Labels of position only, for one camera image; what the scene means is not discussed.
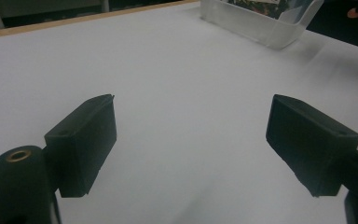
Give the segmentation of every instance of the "white tabletop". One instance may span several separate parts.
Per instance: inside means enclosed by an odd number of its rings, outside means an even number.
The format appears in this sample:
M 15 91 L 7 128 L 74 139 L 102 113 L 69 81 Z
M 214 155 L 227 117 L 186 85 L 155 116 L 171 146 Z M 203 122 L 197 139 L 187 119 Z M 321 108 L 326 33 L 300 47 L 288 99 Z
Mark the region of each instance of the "white tabletop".
M 0 37 L 0 154 L 112 93 L 117 142 L 65 224 L 345 223 L 271 149 L 273 94 L 358 132 L 358 48 L 305 32 L 277 51 L 200 19 L 200 3 Z

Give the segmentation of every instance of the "transparent plastic container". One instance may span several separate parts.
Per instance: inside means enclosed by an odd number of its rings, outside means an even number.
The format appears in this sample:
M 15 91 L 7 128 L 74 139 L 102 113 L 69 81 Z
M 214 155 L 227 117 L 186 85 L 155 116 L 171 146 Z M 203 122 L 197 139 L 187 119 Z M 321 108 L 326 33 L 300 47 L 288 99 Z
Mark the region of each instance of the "transparent plastic container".
M 201 0 L 201 17 L 267 47 L 282 49 L 304 32 L 323 0 L 297 0 L 295 8 L 274 19 L 220 0 Z

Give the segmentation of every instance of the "screw hole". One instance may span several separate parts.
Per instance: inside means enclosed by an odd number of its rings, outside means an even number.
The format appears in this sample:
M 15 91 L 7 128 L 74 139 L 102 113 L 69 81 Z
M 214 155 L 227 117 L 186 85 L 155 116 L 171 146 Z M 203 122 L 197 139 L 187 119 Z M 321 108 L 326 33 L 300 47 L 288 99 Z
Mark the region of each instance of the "screw hole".
M 16 162 L 16 161 L 22 161 L 26 158 L 28 158 L 29 156 L 31 156 L 31 151 L 30 150 L 19 150 L 19 151 L 15 151 L 13 153 L 11 153 L 10 155 L 7 156 L 7 161 L 8 162 Z

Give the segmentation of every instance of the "table edge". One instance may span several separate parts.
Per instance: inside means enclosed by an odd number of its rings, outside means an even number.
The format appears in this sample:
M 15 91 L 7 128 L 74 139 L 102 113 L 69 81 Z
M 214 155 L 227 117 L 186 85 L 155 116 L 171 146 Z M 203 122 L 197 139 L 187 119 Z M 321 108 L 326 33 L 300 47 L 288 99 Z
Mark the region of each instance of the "table edge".
M 174 7 L 174 6 L 188 4 L 188 3 L 194 3 L 194 2 L 198 2 L 198 1 L 199 0 L 181 0 L 181 1 L 177 1 L 177 2 L 170 2 L 170 3 L 153 5 L 153 6 L 147 6 L 147 7 L 135 7 L 135 8 L 130 8 L 130 9 L 100 13 L 100 14 L 89 15 L 89 16 L 84 16 L 84 17 L 76 17 L 76 18 L 61 20 L 61 21 L 49 21 L 49 22 L 43 22 L 43 23 L 38 23 L 38 24 L 7 28 L 7 29 L 0 30 L 0 36 L 21 34 L 21 33 L 26 33 L 26 32 L 66 25 L 66 24 L 72 24 L 72 23 L 77 23 L 77 22 L 82 22 L 82 21 L 93 21 L 93 20 L 114 17 L 114 16 L 120 16 L 120 15 L 125 15 L 125 14 L 131 14 L 131 13 L 135 13 L 135 12 L 147 11 L 147 10 L 152 10 L 152 9 L 157 9 L 157 8 L 162 8 L 162 7 Z

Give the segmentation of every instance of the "dark floor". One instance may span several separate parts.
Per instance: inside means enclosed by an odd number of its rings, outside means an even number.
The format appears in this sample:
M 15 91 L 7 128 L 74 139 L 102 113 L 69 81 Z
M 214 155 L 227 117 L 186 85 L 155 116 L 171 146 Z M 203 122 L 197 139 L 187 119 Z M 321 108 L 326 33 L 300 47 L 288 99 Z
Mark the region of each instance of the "dark floor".
M 324 3 L 307 30 L 358 46 L 358 19 L 347 17 L 347 12 L 356 5 L 352 0 Z
M 111 11 L 122 10 L 132 7 L 145 7 L 161 3 L 175 2 L 179 0 L 112 0 L 109 4 Z M 3 18 L 2 21 L 7 28 L 29 24 L 42 23 L 46 21 L 58 21 L 64 19 L 101 13 L 101 7 L 84 7 L 78 9 L 49 12 L 35 15 L 27 15 L 12 18 Z
M 178 0 L 112 0 L 110 7 L 112 10 L 121 10 L 129 7 L 142 7 L 174 1 Z M 356 7 L 356 4 L 357 3 L 353 0 L 329 0 L 329 2 L 322 5 L 307 29 L 358 46 L 358 19 L 347 18 L 348 10 L 352 7 Z M 100 7 L 87 7 L 4 19 L 4 24 L 7 27 L 16 27 L 45 21 L 69 19 L 100 12 Z

